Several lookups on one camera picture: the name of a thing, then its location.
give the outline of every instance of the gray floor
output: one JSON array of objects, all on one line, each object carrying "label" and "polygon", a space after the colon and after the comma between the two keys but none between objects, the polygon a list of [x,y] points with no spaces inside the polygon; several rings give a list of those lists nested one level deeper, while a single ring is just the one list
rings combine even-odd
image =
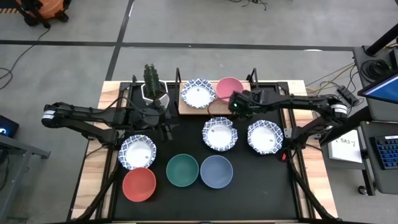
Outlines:
[{"label": "gray floor", "polygon": [[[128,0],[72,1],[66,24],[53,21],[42,40],[116,41]],[[394,0],[268,0],[262,5],[227,0],[136,0],[125,42],[173,42],[267,45],[357,46],[370,44],[398,21]],[[35,40],[44,29],[26,27],[18,14],[0,14],[0,39]],[[0,45],[0,67],[9,68],[23,45]],[[28,223],[66,219],[87,140],[69,129],[47,129],[40,123],[45,104],[64,101],[96,106],[113,47],[36,46],[14,70],[14,79],[0,90],[0,114],[21,123],[17,138],[51,150],[47,161],[30,165],[12,216]],[[253,67],[265,80],[301,79],[306,83],[352,62],[351,52],[298,50],[144,49],[122,48],[113,80],[142,77],[154,63],[164,80],[180,67],[183,79],[245,77]],[[347,73],[337,79],[347,85]],[[360,88],[358,77],[354,84]],[[311,85],[318,88],[319,82]],[[329,88],[322,93],[335,93]],[[353,112],[365,106],[353,108]],[[339,217],[357,222],[396,223],[395,195],[358,195],[358,170],[329,168]]]}]

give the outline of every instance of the blue keyboard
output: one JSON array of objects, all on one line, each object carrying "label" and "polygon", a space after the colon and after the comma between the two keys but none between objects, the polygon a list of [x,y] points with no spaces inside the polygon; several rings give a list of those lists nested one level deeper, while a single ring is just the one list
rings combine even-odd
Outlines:
[{"label": "blue keyboard", "polygon": [[382,169],[398,169],[398,136],[374,138]]}]

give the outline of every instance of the blue and white patterned bowl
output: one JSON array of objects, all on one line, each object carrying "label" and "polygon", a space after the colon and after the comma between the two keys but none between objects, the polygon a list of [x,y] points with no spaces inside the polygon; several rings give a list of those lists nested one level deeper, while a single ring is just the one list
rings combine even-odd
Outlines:
[{"label": "blue and white patterned bowl", "polygon": [[219,152],[231,149],[238,140],[238,131],[225,117],[211,118],[205,123],[201,134],[206,145]]},{"label": "blue and white patterned bowl", "polygon": [[282,130],[273,122],[259,120],[248,127],[248,143],[261,155],[275,154],[283,140]]},{"label": "blue and white patterned bowl", "polygon": [[203,109],[216,98],[213,85],[203,79],[189,80],[181,91],[182,100],[191,107]]},{"label": "blue and white patterned bowl", "polygon": [[148,168],[156,158],[156,145],[148,136],[137,134],[122,143],[118,159],[124,168]]}]

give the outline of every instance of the wooden table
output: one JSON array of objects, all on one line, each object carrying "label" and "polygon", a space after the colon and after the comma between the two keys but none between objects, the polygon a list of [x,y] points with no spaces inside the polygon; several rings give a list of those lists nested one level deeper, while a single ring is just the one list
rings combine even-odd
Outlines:
[{"label": "wooden table", "polygon": [[[261,80],[260,82],[287,82],[289,84],[289,91],[291,94],[307,95],[303,80]],[[106,108],[118,97],[119,86],[120,82],[104,82],[98,108]],[[289,116],[287,116],[287,110],[284,112],[286,115],[285,117],[287,118],[287,127],[289,127],[290,121],[288,119]],[[305,126],[313,119],[312,112],[307,110],[294,110],[294,116],[297,126]],[[95,125],[101,128],[107,128],[105,124]],[[308,143],[316,147],[320,147],[319,142],[316,140],[310,139],[308,140]],[[90,141],[87,153],[90,153],[99,147],[101,147],[101,145],[98,141]],[[93,153],[87,159],[85,159],[85,161],[83,161],[83,169],[78,182],[76,199],[71,208],[71,218],[79,217],[99,192],[106,160],[106,152],[107,149],[100,149],[98,152]],[[319,202],[326,208],[326,210],[334,217],[337,217],[335,202],[331,193],[329,178],[328,174],[326,173],[322,152],[311,147],[307,147],[302,152],[311,191],[314,193]],[[117,152],[115,151],[113,153],[113,163],[111,164],[111,167],[114,167],[114,163],[116,161]],[[111,188],[108,190],[104,200],[104,218],[108,214],[110,192]],[[301,191],[301,189],[299,189],[299,194],[304,217],[308,217],[307,203],[304,193]]]}]

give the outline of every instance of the cactus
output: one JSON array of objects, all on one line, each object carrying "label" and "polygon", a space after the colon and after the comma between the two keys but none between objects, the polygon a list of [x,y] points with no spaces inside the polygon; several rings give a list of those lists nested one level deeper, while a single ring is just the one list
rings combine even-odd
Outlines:
[{"label": "cactus", "polygon": [[159,94],[163,93],[163,91],[160,89],[161,86],[159,83],[159,74],[157,73],[154,64],[145,65],[144,81],[146,88],[146,97],[154,100],[158,97]]}]

